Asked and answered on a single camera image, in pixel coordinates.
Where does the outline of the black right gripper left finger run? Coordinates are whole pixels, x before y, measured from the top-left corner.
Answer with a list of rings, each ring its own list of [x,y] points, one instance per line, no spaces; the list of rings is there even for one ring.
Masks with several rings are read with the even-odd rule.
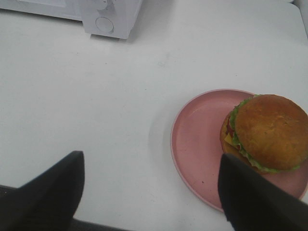
[[[66,231],[81,200],[84,154],[73,151],[0,199],[2,231]]]

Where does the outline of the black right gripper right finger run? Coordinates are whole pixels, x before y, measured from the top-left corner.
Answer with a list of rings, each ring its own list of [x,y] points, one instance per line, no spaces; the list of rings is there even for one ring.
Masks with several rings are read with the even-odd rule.
[[[227,221],[236,231],[306,231],[308,206],[232,154],[223,154],[218,194]]]

